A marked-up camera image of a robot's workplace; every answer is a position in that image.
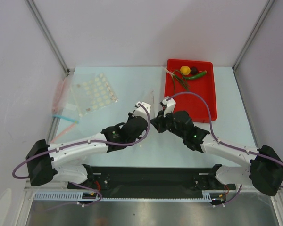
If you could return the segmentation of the clear dotted zip bag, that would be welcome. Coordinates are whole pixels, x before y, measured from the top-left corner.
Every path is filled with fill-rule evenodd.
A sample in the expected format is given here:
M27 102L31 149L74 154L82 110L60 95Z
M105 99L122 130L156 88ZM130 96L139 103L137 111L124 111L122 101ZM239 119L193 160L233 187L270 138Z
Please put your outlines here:
M155 117L156 114L156 107L155 107L155 97L154 97L154 90L150 89L149 91L144 91L143 95L140 96L140 102L145 102L151 106L151 110L149 112L150 119Z

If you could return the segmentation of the green scallion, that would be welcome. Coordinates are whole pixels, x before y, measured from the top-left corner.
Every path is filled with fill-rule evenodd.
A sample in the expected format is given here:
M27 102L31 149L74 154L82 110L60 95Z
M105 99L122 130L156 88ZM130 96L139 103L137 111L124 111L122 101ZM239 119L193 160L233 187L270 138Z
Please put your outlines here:
M171 80L173 83L173 94L174 95L177 93L176 92L177 83L183 88L184 91L189 91L189 85L187 83L187 79L179 69L170 71L166 67L163 67L163 70L171 77Z

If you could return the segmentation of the yellow lemon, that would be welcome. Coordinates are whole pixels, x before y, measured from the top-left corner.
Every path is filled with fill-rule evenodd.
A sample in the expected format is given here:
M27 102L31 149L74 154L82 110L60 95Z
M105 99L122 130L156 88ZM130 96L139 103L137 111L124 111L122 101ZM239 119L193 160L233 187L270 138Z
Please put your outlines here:
M182 67L180 68L180 72L181 72L184 76L186 76L186 75L189 75L189 74L191 73L191 69L190 69L190 67L188 67L188 66L182 66Z

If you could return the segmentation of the green chili pepper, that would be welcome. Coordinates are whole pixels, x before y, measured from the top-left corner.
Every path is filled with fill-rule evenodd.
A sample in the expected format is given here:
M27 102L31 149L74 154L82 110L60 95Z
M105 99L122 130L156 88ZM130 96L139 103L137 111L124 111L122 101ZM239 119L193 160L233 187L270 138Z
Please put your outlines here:
M194 81L194 80L202 78L206 74L207 74L207 71L202 71L202 72L200 72L196 75L193 75L193 76L183 76L183 79L187 80L187 81Z

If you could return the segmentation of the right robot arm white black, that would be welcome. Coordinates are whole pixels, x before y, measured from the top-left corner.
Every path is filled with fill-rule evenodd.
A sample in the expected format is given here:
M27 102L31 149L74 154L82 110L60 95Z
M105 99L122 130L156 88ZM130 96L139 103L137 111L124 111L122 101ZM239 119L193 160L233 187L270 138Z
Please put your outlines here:
M261 148L223 145L212 133L194 125L186 111L168 113L160 111L151 119L158 133L169 131L180 137L191 150L216 155L237 164L229 167L218 164L208 177L208 184L219 189L224 184L254 186L261 193L275 196L283 181L282 160L275 150L267 145Z

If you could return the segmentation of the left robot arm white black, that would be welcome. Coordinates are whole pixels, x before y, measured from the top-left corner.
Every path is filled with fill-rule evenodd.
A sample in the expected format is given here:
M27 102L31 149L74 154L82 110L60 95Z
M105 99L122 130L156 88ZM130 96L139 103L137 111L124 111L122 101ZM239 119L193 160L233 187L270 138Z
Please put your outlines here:
M52 180L67 181L90 188L94 176L90 166L73 165L70 162L91 154L110 153L133 146L144 140L150 129L151 106L138 102L127 122L107 127L88 138L65 144L35 142L28 155L26 165L31 186L41 186Z

